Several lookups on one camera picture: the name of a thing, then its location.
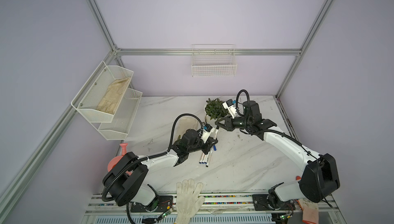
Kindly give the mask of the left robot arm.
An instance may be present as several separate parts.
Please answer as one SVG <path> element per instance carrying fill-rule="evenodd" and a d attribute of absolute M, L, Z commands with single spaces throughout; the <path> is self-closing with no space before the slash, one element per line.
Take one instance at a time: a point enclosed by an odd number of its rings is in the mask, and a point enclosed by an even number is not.
<path fill-rule="evenodd" d="M 218 143 L 218 129 L 204 126 L 202 129 L 188 129 L 183 136 L 170 146 L 169 151 L 149 156 L 126 153 L 103 179 L 102 201 L 115 201 L 118 206 L 136 202 L 155 208 L 159 194 L 145 183 L 149 173 L 176 167 L 186 161 L 189 154 L 201 151 L 205 155 Z"/>

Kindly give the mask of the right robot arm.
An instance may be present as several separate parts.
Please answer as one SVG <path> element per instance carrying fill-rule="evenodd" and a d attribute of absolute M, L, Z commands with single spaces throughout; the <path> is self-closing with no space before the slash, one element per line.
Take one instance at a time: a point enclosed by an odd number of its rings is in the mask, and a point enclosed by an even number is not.
<path fill-rule="evenodd" d="M 269 208 L 278 210 L 290 200 L 303 198 L 318 203 L 340 187 L 334 157 L 311 150 L 285 134 L 276 123 L 262 117 L 255 101 L 242 104 L 243 114 L 239 114 L 235 100 L 229 99 L 222 106 L 229 114 L 218 119 L 217 126 L 226 131 L 238 129 L 244 134 L 258 137 L 280 150 L 302 171 L 300 180 L 279 183 L 269 189 Z"/>

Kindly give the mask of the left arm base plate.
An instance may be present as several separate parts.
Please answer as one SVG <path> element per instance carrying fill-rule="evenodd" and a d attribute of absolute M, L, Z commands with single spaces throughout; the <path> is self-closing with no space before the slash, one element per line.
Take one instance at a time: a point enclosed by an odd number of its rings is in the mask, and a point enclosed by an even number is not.
<path fill-rule="evenodd" d="M 137 202 L 130 202 L 129 210 L 131 213 L 162 213 L 167 211 L 169 207 L 172 207 L 172 204 L 173 196 L 161 195 L 155 197 L 147 206 Z"/>

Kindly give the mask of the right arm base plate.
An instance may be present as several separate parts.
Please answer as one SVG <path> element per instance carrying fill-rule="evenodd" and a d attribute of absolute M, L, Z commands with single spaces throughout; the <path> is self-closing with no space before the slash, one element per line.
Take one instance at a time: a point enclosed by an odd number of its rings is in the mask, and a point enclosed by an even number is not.
<path fill-rule="evenodd" d="M 293 200 L 283 202 L 272 194 L 253 194 L 252 202 L 256 211 L 292 211 L 295 209 Z"/>

